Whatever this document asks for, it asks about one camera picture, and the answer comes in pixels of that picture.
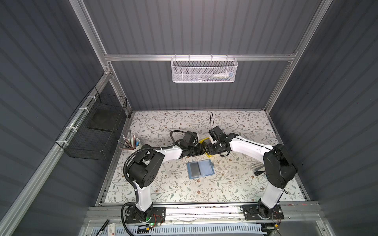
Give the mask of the yellow plastic card tray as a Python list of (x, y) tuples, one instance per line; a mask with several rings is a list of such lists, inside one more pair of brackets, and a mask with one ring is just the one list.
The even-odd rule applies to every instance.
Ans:
[(207, 137), (205, 139), (202, 139), (199, 141), (199, 144), (204, 150), (204, 153), (208, 156), (211, 157), (212, 155), (212, 147), (213, 147), (213, 142), (210, 137)]

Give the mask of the blue leather card holder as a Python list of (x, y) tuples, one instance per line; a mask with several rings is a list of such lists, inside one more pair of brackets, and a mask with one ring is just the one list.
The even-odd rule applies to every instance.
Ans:
[[(197, 178), (207, 177), (207, 176), (211, 176), (215, 174), (214, 165), (210, 159), (205, 159), (205, 160), (195, 161), (195, 162), (199, 163), (199, 167), (201, 171), (201, 176)], [(197, 179), (197, 178), (191, 178), (190, 163), (194, 163), (194, 162), (187, 163), (189, 179), (190, 180)]]

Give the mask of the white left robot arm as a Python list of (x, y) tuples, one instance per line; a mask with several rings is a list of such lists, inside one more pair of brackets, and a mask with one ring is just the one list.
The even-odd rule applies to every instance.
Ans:
[(173, 144), (166, 147), (143, 145), (132, 153), (124, 164), (123, 173), (127, 182), (132, 185), (136, 196), (136, 208), (146, 213), (153, 205), (151, 187), (162, 163), (179, 160), (186, 156), (198, 156), (205, 150), (198, 142), (197, 133), (173, 130), (170, 132)]

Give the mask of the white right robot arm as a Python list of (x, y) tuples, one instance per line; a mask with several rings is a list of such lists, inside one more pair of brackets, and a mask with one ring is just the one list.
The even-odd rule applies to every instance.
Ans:
[(268, 184), (263, 197), (258, 202), (258, 208), (261, 210), (273, 209), (279, 202), (287, 183), (294, 178), (298, 171), (286, 147), (282, 144), (274, 146), (259, 144), (235, 133), (227, 135), (218, 126), (209, 130), (209, 135), (213, 143), (208, 145), (208, 154), (238, 152), (264, 165)]

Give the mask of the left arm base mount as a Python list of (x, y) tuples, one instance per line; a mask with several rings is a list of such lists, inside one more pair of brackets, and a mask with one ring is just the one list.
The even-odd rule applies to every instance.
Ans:
[(125, 212), (126, 223), (164, 223), (166, 207), (150, 207), (146, 212), (139, 210), (136, 206), (128, 206)]

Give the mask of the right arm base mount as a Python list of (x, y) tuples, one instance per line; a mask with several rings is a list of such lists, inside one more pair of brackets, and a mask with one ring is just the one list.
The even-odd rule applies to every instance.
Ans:
[(280, 205), (275, 205), (269, 209), (265, 205), (248, 204), (242, 205), (240, 210), (244, 214), (246, 220), (277, 220), (284, 219), (284, 214)]

